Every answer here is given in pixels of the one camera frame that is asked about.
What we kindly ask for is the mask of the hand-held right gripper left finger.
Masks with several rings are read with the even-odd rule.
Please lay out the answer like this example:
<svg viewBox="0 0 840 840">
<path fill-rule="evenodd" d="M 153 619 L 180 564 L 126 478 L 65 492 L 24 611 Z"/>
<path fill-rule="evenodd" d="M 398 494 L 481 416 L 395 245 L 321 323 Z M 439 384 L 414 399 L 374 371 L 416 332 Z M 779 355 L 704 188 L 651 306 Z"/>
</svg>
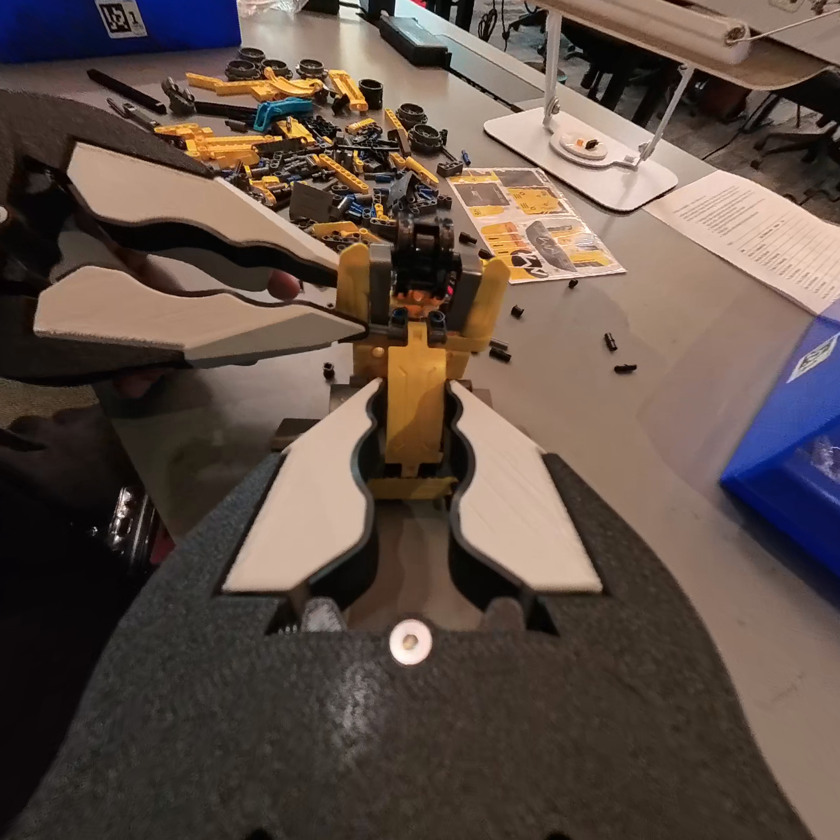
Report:
<svg viewBox="0 0 840 840">
<path fill-rule="evenodd" d="M 377 573 L 375 502 L 368 479 L 379 463 L 371 381 L 280 454 L 222 583 L 232 595 L 281 595 L 297 616 L 313 597 L 342 610 Z"/>
</svg>

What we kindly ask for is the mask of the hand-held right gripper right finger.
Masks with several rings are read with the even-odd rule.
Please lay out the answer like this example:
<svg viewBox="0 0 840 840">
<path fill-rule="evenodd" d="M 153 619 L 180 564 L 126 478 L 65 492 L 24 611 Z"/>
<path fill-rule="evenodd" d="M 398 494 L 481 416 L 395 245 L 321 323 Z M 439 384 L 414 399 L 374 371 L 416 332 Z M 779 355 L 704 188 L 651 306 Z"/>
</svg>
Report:
<svg viewBox="0 0 840 840">
<path fill-rule="evenodd" d="M 456 589 L 486 611 L 496 599 L 535 617 L 547 597 L 600 596 L 602 578 L 564 503 L 558 456 L 457 381 L 448 384 L 448 567 Z"/>
</svg>

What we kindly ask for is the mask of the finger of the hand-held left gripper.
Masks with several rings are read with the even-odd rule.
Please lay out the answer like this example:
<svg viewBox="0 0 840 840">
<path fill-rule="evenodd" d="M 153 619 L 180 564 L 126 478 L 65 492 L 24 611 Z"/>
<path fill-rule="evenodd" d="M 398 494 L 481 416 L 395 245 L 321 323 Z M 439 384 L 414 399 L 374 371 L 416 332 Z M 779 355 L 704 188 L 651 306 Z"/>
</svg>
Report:
<svg viewBox="0 0 840 840">
<path fill-rule="evenodd" d="M 116 269 L 81 266 L 38 296 L 34 333 L 176 351 L 189 365 L 210 368 L 360 340 L 368 325 L 309 301 L 263 303 L 229 291 L 172 295 Z"/>
<path fill-rule="evenodd" d="M 88 143 L 66 170 L 90 216 L 117 245 L 194 266 L 233 289 L 267 289 L 270 272 L 335 288 L 339 258 L 224 179 Z"/>
</svg>

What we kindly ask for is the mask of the yellow brick vehicle model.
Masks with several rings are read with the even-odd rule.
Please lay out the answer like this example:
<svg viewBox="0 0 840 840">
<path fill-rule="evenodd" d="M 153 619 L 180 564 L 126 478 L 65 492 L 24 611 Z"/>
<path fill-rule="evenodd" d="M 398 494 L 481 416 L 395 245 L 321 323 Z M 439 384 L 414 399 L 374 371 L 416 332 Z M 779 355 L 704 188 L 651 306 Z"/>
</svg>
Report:
<svg viewBox="0 0 840 840">
<path fill-rule="evenodd" d="M 334 309 L 364 322 L 353 341 L 358 386 L 379 381 L 384 436 L 366 479 L 377 501 L 447 498 L 446 386 L 489 349 L 510 278 L 498 257 L 461 255 L 455 226 L 402 213 L 393 243 L 353 244 L 339 257 Z"/>
</svg>

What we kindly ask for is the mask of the person's left hand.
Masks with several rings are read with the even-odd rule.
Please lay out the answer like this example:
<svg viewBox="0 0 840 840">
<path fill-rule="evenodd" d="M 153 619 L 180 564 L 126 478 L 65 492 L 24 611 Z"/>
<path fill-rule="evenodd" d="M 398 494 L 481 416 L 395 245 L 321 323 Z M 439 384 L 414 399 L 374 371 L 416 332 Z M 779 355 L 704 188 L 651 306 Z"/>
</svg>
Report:
<svg viewBox="0 0 840 840">
<path fill-rule="evenodd" d="M 191 291 L 185 289 L 178 277 L 172 274 L 168 268 L 158 265 L 150 257 L 141 252 L 114 246 L 112 252 L 118 262 L 128 272 L 144 285 L 169 295 L 176 296 L 202 296 L 209 295 L 210 290 Z M 268 293 L 276 299 L 289 301 L 301 293 L 301 283 L 298 278 L 282 270 L 273 270 L 269 273 L 267 287 Z M 161 378 L 170 373 L 169 367 L 144 368 L 142 370 L 123 373 L 112 380 L 112 387 L 116 393 L 125 398 L 141 398 Z"/>
</svg>

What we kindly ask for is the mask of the pile of brick parts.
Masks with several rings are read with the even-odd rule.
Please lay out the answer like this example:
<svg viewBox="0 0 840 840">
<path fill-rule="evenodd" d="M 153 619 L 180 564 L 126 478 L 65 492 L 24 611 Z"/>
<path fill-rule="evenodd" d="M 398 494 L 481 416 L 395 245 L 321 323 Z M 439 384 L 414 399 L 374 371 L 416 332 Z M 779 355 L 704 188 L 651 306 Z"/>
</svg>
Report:
<svg viewBox="0 0 840 840">
<path fill-rule="evenodd" d="M 119 116 L 207 165 L 270 211 L 288 211 L 334 251 L 395 243 L 397 223 L 449 223 L 447 188 L 466 157 L 448 133 L 405 103 L 384 107 L 382 84 L 303 59 L 292 70 L 241 48 L 222 78 L 187 73 L 161 83 L 156 100 L 100 70 L 88 77 L 123 96 Z"/>
</svg>

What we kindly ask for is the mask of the blue plastic bin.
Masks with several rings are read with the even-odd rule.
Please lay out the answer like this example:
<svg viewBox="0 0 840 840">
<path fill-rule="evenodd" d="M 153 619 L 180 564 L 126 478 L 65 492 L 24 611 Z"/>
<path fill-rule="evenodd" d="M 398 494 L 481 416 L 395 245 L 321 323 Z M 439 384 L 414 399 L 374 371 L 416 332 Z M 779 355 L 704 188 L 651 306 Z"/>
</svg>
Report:
<svg viewBox="0 0 840 840">
<path fill-rule="evenodd" d="M 239 46 L 236 1 L 2 1 L 4 64 Z"/>
<path fill-rule="evenodd" d="M 839 303 L 816 316 L 720 477 L 839 575 Z"/>
</svg>

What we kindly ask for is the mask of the black power adapter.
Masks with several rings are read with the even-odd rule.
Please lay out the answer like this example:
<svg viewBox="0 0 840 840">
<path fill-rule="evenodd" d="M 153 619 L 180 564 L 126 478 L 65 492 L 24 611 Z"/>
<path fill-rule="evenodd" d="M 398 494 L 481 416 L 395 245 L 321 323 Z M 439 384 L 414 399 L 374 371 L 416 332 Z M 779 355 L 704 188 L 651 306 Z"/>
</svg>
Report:
<svg viewBox="0 0 840 840">
<path fill-rule="evenodd" d="M 448 47 L 416 19 L 383 16 L 377 27 L 384 41 L 414 67 L 450 67 L 452 55 Z"/>
</svg>

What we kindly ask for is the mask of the yellow black sticker sheet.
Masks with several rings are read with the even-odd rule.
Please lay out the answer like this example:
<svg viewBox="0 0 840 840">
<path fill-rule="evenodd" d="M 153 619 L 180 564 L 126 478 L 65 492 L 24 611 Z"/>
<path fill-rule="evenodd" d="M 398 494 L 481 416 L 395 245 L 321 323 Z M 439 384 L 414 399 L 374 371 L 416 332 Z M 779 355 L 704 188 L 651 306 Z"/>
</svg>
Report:
<svg viewBox="0 0 840 840">
<path fill-rule="evenodd" d="M 468 168 L 448 183 L 511 285 L 626 273 L 542 170 Z"/>
</svg>

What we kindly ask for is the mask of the white book stand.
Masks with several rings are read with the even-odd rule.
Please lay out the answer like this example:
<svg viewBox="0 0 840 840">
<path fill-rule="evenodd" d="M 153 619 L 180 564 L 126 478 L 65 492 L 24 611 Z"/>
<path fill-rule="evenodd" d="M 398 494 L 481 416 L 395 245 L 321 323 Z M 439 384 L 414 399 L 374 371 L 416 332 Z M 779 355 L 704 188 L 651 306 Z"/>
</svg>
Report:
<svg viewBox="0 0 840 840">
<path fill-rule="evenodd" d="M 492 119 L 485 134 L 542 168 L 600 207 L 627 214 L 675 189 L 678 177 L 653 159 L 665 127 L 695 71 L 750 90 L 787 88 L 822 71 L 818 59 L 771 43 L 748 51 L 748 30 L 696 3 L 542 2 L 547 15 L 546 80 L 539 108 Z M 677 63 L 679 82 L 652 135 L 637 146 L 597 129 L 566 110 L 558 94 L 562 23 L 593 28 L 625 45 Z"/>
</svg>

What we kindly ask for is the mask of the printed paper sheet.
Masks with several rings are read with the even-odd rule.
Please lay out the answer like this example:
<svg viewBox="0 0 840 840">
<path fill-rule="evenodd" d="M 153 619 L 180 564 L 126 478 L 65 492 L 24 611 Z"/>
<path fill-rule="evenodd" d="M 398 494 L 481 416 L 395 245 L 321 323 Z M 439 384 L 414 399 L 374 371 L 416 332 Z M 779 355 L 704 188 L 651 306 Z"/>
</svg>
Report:
<svg viewBox="0 0 840 840">
<path fill-rule="evenodd" d="M 724 171 L 646 206 L 653 217 L 817 316 L 839 299 L 839 227 Z"/>
</svg>

